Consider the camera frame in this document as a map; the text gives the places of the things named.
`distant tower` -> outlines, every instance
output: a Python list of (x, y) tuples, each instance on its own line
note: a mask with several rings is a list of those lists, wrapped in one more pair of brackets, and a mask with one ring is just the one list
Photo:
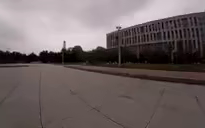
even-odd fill
[(63, 49), (66, 49), (66, 41), (63, 42)]

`pole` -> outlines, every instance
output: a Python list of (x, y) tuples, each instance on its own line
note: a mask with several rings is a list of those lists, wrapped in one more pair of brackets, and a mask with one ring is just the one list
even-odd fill
[(121, 44), (120, 44), (120, 30), (121, 30), (121, 26), (117, 26), (116, 29), (118, 30), (118, 66), (121, 66)]
[(62, 49), (62, 64), (64, 65), (64, 49)]
[(118, 66), (121, 66), (121, 44), (120, 44), (120, 36), (118, 32)]

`road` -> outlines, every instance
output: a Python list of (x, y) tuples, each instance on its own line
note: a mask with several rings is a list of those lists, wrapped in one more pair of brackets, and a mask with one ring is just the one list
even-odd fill
[(0, 68), (0, 128), (205, 128), (205, 86)]

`grass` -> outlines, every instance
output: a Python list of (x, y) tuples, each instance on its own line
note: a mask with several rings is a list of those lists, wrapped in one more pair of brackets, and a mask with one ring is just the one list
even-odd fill
[[(100, 64), (95, 66), (118, 68), (118, 65), (116, 64)], [(205, 72), (205, 64), (123, 64), (121, 68), (182, 71), (182, 72)]]

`curb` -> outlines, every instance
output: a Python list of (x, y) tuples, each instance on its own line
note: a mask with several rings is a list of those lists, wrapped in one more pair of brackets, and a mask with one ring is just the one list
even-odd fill
[(137, 79), (146, 79), (146, 80), (173, 82), (173, 83), (184, 83), (184, 84), (205, 85), (205, 80), (173, 78), (173, 77), (159, 77), (159, 76), (148, 76), (148, 75), (134, 75), (134, 74), (129, 74), (129, 73), (109, 72), (109, 71), (94, 70), (94, 69), (83, 69), (83, 68), (71, 67), (71, 66), (64, 66), (64, 67), (71, 68), (71, 69), (76, 69), (76, 70), (88, 71), (88, 72), (95, 72), (95, 73), (109, 74), (109, 75), (123, 76), (123, 77), (137, 78)]

